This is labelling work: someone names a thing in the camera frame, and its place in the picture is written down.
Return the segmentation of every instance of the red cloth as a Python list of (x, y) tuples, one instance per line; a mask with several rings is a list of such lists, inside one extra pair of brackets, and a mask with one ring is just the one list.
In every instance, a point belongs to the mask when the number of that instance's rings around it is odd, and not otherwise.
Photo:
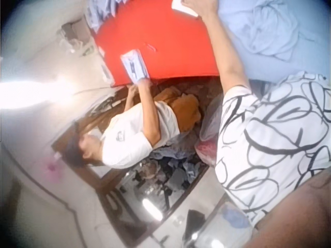
[(171, 2), (131, 0), (102, 25), (95, 41), (105, 51), (115, 86), (130, 83), (120, 56), (132, 49), (140, 50), (151, 78), (218, 75), (204, 24), (173, 10)]

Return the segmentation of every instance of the white t-shirt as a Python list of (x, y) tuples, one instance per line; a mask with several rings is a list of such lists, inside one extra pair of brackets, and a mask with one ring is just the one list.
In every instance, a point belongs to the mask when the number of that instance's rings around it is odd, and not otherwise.
[[(164, 146), (179, 134), (176, 116), (164, 102), (155, 102), (158, 110), (161, 140), (154, 149)], [(139, 103), (112, 118), (104, 139), (102, 161), (112, 168), (128, 168), (148, 157), (153, 147), (143, 134), (143, 107)]]
[(273, 86), (260, 101), (245, 87), (223, 101), (216, 174), (254, 226), (331, 162), (331, 90), (305, 72)]

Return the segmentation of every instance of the black and white patterned shirt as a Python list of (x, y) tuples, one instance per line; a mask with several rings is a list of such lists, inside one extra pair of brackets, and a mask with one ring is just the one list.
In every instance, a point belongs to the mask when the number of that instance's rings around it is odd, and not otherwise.
[(236, 86), (224, 97), (216, 174), (252, 225), (331, 161), (331, 89), (300, 72), (259, 100)]

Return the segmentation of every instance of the man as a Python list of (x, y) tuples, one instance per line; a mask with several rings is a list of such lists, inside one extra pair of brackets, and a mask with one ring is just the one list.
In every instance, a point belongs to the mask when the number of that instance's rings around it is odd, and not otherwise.
[[(67, 162), (83, 166), (93, 161), (111, 168), (128, 168), (200, 121), (195, 96), (181, 96), (178, 89), (170, 87), (153, 99), (150, 85), (149, 79), (141, 79), (129, 88), (124, 112), (112, 118), (101, 140), (89, 134), (75, 135), (64, 154)], [(141, 103), (133, 106), (138, 92)]]
[(218, 0), (185, 0), (204, 22), (224, 91), (216, 174), (259, 229), (247, 247), (330, 247), (331, 89), (289, 76), (262, 100), (218, 18)]

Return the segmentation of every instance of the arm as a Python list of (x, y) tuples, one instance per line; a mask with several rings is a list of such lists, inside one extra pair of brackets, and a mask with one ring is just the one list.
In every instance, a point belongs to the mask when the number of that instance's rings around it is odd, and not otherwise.
[(151, 90), (149, 79), (141, 79), (138, 84), (141, 104), (143, 106), (143, 134), (154, 147), (161, 140), (159, 114), (156, 109)]
[(249, 88), (243, 64), (219, 20), (218, 0), (182, 0), (182, 4), (193, 9), (202, 18), (207, 28), (224, 95), (237, 85)]
[(133, 107), (134, 105), (133, 98), (135, 97), (137, 92), (138, 92), (137, 86), (135, 85), (130, 86), (128, 90), (128, 97), (126, 98), (124, 112), (128, 111), (130, 108)]

